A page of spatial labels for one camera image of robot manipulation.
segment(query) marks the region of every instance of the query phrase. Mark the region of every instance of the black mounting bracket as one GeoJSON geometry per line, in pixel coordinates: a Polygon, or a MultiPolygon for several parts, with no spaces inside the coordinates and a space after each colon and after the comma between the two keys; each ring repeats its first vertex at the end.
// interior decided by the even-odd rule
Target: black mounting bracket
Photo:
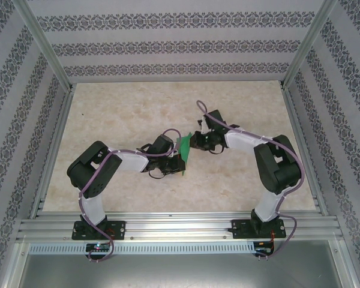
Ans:
{"type": "Polygon", "coordinates": [[[250,219],[234,219],[231,224],[232,228],[229,228],[228,231],[232,232],[234,239],[271,238],[272,231],[274,232],[274,238],[285,238],[287,236],[282,219],[272,220],[272,225],[258,232],[255,231],[250,219]]]}
{"type": "MultiPolygon", "coordinates": [[[[106,217],[97,227],[113,240],[124,240],[125,224],[125,221],[108,221],[106,217]]],[[[107,238],[98,233],[82,218],[81,221],[74,223],[72,240],[107,240],[107,238]]]]}

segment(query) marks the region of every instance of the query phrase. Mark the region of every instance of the marble-patterned floor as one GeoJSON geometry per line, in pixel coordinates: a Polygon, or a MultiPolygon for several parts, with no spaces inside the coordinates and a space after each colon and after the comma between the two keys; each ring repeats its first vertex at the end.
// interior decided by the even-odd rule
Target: marble-patterned floor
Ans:
{"type": "MultiPolygon", "coordinates": [[[[260,135],[295,138],[276,81],[142,82],[77,85],[47,192],[44,211],[79,211],[78,190],[68,166],[94,141],[115,149],[152,143],[167,128],[184,135],[199,129],[196,100],[218,109],[228,124],[260,135]]],[[[103,191],[105,211],[205,212],[249,211],[264,187],[253,156],[227,149],[212,155],[191,149],[187,171],[155,180],[147,173],[117,172],[103,191]]],[[[306,182],[287,197],[282,209],[314,209],[306,182]]]]}

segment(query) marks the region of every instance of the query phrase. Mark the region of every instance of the purple cable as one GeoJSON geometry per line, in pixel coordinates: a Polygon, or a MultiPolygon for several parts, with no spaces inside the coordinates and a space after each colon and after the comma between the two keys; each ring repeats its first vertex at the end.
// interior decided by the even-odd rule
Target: purple cable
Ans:
{"type": "Polygon", "coordinates": [[[302,163],[301,163],[300,159],[298,158],[298,156],[297,156],[291,149],[289,149],[288,147],[284,146],[283,144],[280,144],[280,143],[278,143],[278,142],[276,142],[276,141],[273,141],[272,139],[269,139],[269,138],[263,137],[263,136],[259,136],[259,135],[257,135],[257,134],[254,134],[254,133],[251,133],[251,132],[248,132],[248,131],[240,130],[240,129],[237,129],[237,128],[232,128],[232,127],[228,126],[227,124],[225,124],[224,122],[221,122],[221,121],[219,121],[218,119],[214,118],[213,116],[209,115],[208,112],[207,112],[207,108],[206,108],[206,106],[205,106],[205,104],[204,104],[203,101],[197,100],[197,101],[196,101],[196,104],[197,104],[198,108],[205,114],[205,116],[207,116],[209,119],[215,121],[216,123],[219,123],[220,125],[228,128],[228,129],[230,129],[230,130],[233,130],[233,131],[235,131],[235,132],[237,132],[237,133],[245,134],[245,135],[248,135],[248,136],[250,136],[250,137],[252,137],[252,138],[259,139],[259,140],[264,140],[264,141],[267,141],[267,142],[269,142],[269,143],[272,143],[272,144],[278,146],[279,148],[287,151],[288,154],[290,154],[290,155],[293,157],[293,159],[296,160],[296,162],[297,162],[297,164],[298,164],[298,166],[299,166],[299,169],[300,169],[300,171],[301,171],[301,179],[300,179],[299,183],[298,183],[296,186],[294,186],[291,190],[289,190],[289,191],[287,191],[287,192],[284,193],[283,197],[282,197],[282,198],[279,200],[279,202],[277,203],[277,206],[276,206],[276,209],[275,209],[275,210],[276,210],[276,213],[277,213],[279,216],[284,217],[284,218],[289,218],[289,219],[292,219],[292,220],[293,220],[293,222],[295,223],[294,226],[293,226],[293,229],[292,229],[290,235],[288,236],[288,238],[287,238],[287,239],[284,241],[284,243],[281,245],[281,247],[280,247],[277,251],[275,251],[272,255],[267,256],[267,255],[265,255],[265,254],[263,254],[263,253],[257,252],[258,254],[262,254],[264,257],[266,257],[266,259],[274,257],[274,256],[277,255],[282,249],[285,248],[285,246],[287,245],[287,243],[289,242],[289,240],[292,238],[292,236],[293,236],[293,234],[295,233],[296,228],[297,228],[297,226],[298,226],[298,222],[297,222],[297,220],[296,220],[295,217],[281,214],[281,213],[279,213],[279,209],[280,209],[280,206],[281,206],[281,204],[283,203],[285,197],[286,197],[287,195],[289,195],[290,193],[295,192],[295,191],[296,191],[297,189],[299,189],[299,188],[301,187],[301,185],[303,184],[304,179],[305,179],[305,169],[304,169],[304,166],[302,165],[302,163]]]}
{"type": "Polygon", "coordinates": [[[93,174],[93,176],[90,178],[90,180],[88,181],[88,183],[84,186],[84,188],[80,191],[79,193],[79,207],[80,207],[80,210],[82,212],[82,215],[83,215],[83,218],[85,221],[87,221],[87,223],[89,225],[91,225],[97,232],[99,232],[100,234],[102,234],[103,236],[105,236],[112,248],[111,248],[111,251],[109,254],[105,255],[103,258],[101,259],[97,259],[97,260],[94,260],[91,258],[91,254],[92,254],[92,251],[90,251],[88,253],[88,259],[90,262],[102,262],[102,261],[105,261],[107,260],[110,256],[112,256],[114,250],[115,250],[115,244],[113,243],[113,239],[105,232],[103,232],[102,230],[100,230],[89,218],[88,216],[86,215],[85,213],[85,210],[84,210],[84,207],[83,207],[83,203],[82,203],[82,198],[83,198],[83,194],[84,192],[88,189],[88,187],[92,184],[92,182],[94,181],[94,179],[97,177],[97,175],[99,174],[100,170],[104,167],[105,163],[107,162],[107,160],[115,153],[119,153],[119,152],[126,152],[126,153],[132,153],[132,154],[137,154],[137,155],[142,155],[142,156],[147,156],[147,157],[162,157],[162,156],[167,156],[167,155],[170,155],[171,153],[177,151],[179,149],[179,146],[180,146],[180,143],[181,143],[181,134],[179,132],[179,130],[177,129],[174,129],[174,128],[170,128],[170,129],[167,129],[166,131],[163,132],[163,135],[166,134],[168,131],[174,131],[176,133],[179,134],[179,140],[177,141],[175,147],[166,152],[166,153],[162,153],[162,154],[146,154],[146,153],[142,153],[142,152],[137,152],[137,151],[133,151],[133,150],[127,150],[127,149],[120,149],[120,150],[113,150],[111,152],[109,152],[106,157],[104,158],[104,160],[101,162],[101,164],[99,165],[99,167],[96,169],[95,173],[93,174]]]}

